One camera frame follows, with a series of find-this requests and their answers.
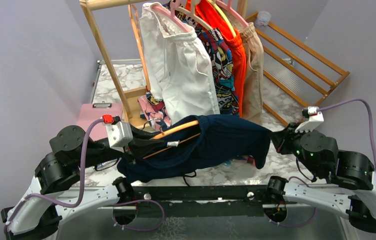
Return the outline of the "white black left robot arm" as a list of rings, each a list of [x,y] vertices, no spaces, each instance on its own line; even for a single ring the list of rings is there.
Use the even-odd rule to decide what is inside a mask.
[[[108,136],[100,140],[92,140],[91,131],[91,126],[82,129],[70,125],[50,140],[52,151],[36,167],[22,199],[1,212],[7,239],[43,240],[63,224],[94,209],[135,204],[135,192],[125,177],[97,191],[85,192],[86,168],[149,152],[163,138],[126,122],[108,125]]]

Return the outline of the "orange wooden hanger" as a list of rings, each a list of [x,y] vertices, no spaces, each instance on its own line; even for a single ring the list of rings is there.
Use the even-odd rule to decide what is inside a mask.
[[[163,137],[166,137],[166,136],[168,136],[168,135],[174,134],[174,133],[179,132],[179,131],[181,131],[181,130],[184,130],[184,129],[187,129],[187,128],[190,128],[190,127],[194,127],[194,126],[197,126],[197,125],[199,125],[199,121],[198,121],[198,120],[193,120],[193,121],[190,121],[190,122],[184,123],[184,124],[182,124],[182,125],[179,125],[179,126],[173,127],[173,128],[171,128],[171,129],[169,129],[169,130],[163,131],[163,132],[157,134],[156,136],[152,137],[151,139],[152,139],[152,140],[160,140],[160,139],[162,139]],[[167,147],[164,148],[164,149],[158,150],[158,151],[156,151],[156,152],[154,152],[154,153],[151,153],[151,154],[149,154],[149,155],[144,156],[143,159],[147,159],[147,158],[149,158],[149,157],[152,157],[152,156],[154,156],[154,155],[157,155],[157,154],[159,154],[159,153],[161,153],[161,152],[164,152],[164,151],[166,151],[166,150],[168,150],[168,149],[170,149],[170,148],[172,148],[172,147],[171,147],[171,146],[167,146]]]

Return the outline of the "navy blue shorts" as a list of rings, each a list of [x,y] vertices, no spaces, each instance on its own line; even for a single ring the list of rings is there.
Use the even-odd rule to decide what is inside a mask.
[[[118,171],[129,183],[147,183],[155,179],[182,177],[238,156],[252,156],[257,169],[265,165],[271,132],[266,127],[237,116],[215,114],[190,115],[171,128],[194,120],[198,120],[199,125],[163,137],[164,145],[149,154],[172,148],[146,159],[138,158],[136,164],[129,164],[123,158],[117,164]]]

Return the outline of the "wooden clothes rack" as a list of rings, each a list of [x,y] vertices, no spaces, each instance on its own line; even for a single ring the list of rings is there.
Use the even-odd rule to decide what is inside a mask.
[[[85,18],[88,22],[88,25],[91,29],[92,35],[95,39],[95,42],[99,48],[99,51],[102,55],[103,61],[107,66],[107,69],[110,73],[111,79],[114,83],[114,86],[117,90],[117,93],[121,99],[122,106],[123,106],[123,119],[127,122],[135,125],[136,127],[141,126],[141,124],[145,123],[143,119],[139,117],[140,108],[137,103],[137,98],[146,93],[147,88],[150,88],[149,80],[146,80],[147,86],[138,87],[131,90],[123,90],[120,80],[117,76],[117,73],[114,69],[114,64],[121,64],[121,63],[113,63],[111,60],[109,51],[107,50],[105,41],[99,29],[99,26],[96,22],[95,16],[93,11],[115,8],[120,6],[128,5],[128,9],[130,10],[131,5],[143,3],[143,2],[157,2],[157,0],[80,0],[80,7],[83,10]],[[215,0],[216,4],[219,7],[226,8],[228,12],[230,12],[233,6],[233,0]],[[244,20],[246,16],[246,11],[248,7],[248,0],[237,0],[237,8],[232,15]]]

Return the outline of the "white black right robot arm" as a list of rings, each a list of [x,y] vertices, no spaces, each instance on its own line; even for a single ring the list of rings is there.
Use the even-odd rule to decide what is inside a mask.
[[[264,190],[272,203],[297,202],[326,210],[347,219],[364,232],[376,234],[376,168],[359,152],[339,150],[336,139],[313,130],[296,132],[296,123],[272,131],[269,137],[281,155],[293,154],[315,178],[352,191],[352,195],[330,194],[272,176]]]

